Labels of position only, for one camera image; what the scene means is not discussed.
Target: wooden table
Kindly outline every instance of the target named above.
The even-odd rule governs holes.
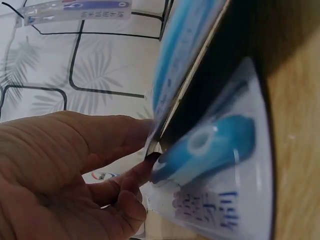
[[[254,25],[251,45],[267,77],[275,143],[274,239],[319,240],[320,0],[260,0]],[[157,223],[149,233],[167,225],[162,239],[204,239],[155,213],[148,221]]]

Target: black line pattern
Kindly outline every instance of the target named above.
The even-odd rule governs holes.
[[[44,90],[44,91],[51,91],[51,92],[58,92],[62,95],[63,98],[63,110],[67,110],[67,95],[66,93],[59,89],[59,88],[54,88],[54,87],[42,87],[42,86],[23,86],[23,85],[6,85],[3,90],[1,90],[1,100],[0,100],[0,120],[1,120],[1,115],[2,115],[2,107],[4,106],[5,103],[5,96],[7,91],[10,88],[14,89],[34,89],[34,90]]]
[[[28,0],[25,0],[22,7],[25,7],[27,4]],[[148,17],[148,18],[155,18],[155,19],[159,19],[161,21],[161,28],[160,28],[160,34],[159,37],[154,37],[154,36],[146,36],[146,35],[136,35],[136,34],[125,34],[125,33],[112,33],[112,32],[83,32],[84,29],[84,24],[85,24],[85,20],[81,21],[81,25],[80,25],[80,29],[79,31],[76,32],[51,32],[51,33],[42,33],[37,27],[35,27],[34,25],[32,25],[31,27],[33,27],[40,35],[67,35],[67,34],[78,34],[77,40],[76,40],[76,44],[75,44],[75,48],[74,48],[74,52],[72,55],[72,59],[71,59],[71,65],[70,65],[70,70],[69,70],[69,85],[75,89],[76,91],[82,91],[82,92],[90,92],[90,93],[100,93],[100,94],[109,94],[109,95],[118,95],[118,96],[126,96],[126,97],[132,97],[132,98],[140,98],[143,99],[144,95],[141,94],[135,94],[135,93],[128,93],[128,92],[118,92],[118,91],[111,91],[111,90],[101,90],[101,89],[90,89],[90,88],[83,88],[83,87],[79,87],[77,86],[74,82],[73,82],[73,71],[74,71],[74,66],[75,66],[75,61],[76,61],[76,56],[77,56],[77,51],[79,48],[79,44],[80,44],[80,40],[82,37],[82,34],[91,34],[91,35],[118,35],[118,36],[129,36],[129,37],[138,37],[138,38],[147,38],[147,39],[156,39],[156,40],[161,40],[162,36],[164,34],[164,30],[173,6],[174,0],[171,0],[169,3],[169,0],[165,0],[165,4],[164,4],[164,10],[162,13],[162,16],[158,16],[158,15],[152,15],[152,14],[148,14],[148,13],[141,13],[141,12],[132,12],[133,15],[137,15],[137,16],[144,16],[144,17]],[[20,16],[21,18],[24,19],[24,16],[19,13],[15,8],[13,8],[10,4],[6,3],[6,2],[2,2],[3,5],[9,7],[12,11],[14,11],[18,16]],[[6,92],[8,91],[9,88],[15,88],[15,89],[34,89],[34,90],[45,90],[45,91],[56,91],[59,92],[62,97],[63,97],[63,109],[67,110],[67,95],[66,93],[59,88],[55,88],[55,87],[40,87],[40,86],[24,86],[22,84],[9,84],[6,85],[4,88],[2,88],[0,86],[0,91],[2,92],[2,96],[1,96],[1,100],[0,100],[0,119],[1,119],[1,113],[2,113],[2,107],[4,105],[4,100],[5,100],[5,95]]]
[[[73,56],[72,56],[72,60],[71,60],[71,65],[70,65],[70,75],[69,75],[69,84],[70,84],[70,86],[73,89],[78,90],[78,91],[84,91],[84,92],[90,92],[90,93],[100,93],[100,94],[111,94],[111,95],[118,95],[118,96],[126,96],[126,97],[144,99],[145,96],[144,95],[140,95],[140,94],[128,93],[128,92],[119,92],[119,91],[110,91],[110,90],[101,90],[101,89],[83,88],[83,87],[77,86],[74,83],[74,81],[73,81],[73,73],[74,73],[75,61],[76,61],[76,56],[77,56],[77,52],[78,52],[78,48],[79,48],[79,44],[80,44],[80,40],[81,40],[81,36],[82,36],[82,30],[84,28],[84,25],[85,25],[85,20],[82,20],[81,26],[80,26],[80,31],[79,31],[80,33],[79,33],[78,38],[76,40],[76,44],[75,44],[75,48],[74,48],[74,52],[73,52]]]

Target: plastic packet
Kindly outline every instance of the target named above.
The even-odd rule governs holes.
[[[199,123],[157,161],[148,207],[215,240],[268,240],[273,171],[265,103],[243,60]]]
[[[18,12],[24,16],[24,25],[31,26],[68,20],[126,20],[131,8],[132,0],[59,0],[26,6]],[[21,26],[21,20],[17,20],[16,28]]]

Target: plastic bag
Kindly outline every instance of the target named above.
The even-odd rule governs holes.
[[[155,164],[148,207],[215,240],[267,240],[273,171],[265,103],[243,60],[199,123]]]

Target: hand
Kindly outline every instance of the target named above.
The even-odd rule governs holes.
[[[139,186],[155,159],[102,183],[82,174],[141,149],[149,129],[149,120],[68,111],[0,124],[0,239],[130,238],[146,219]]]

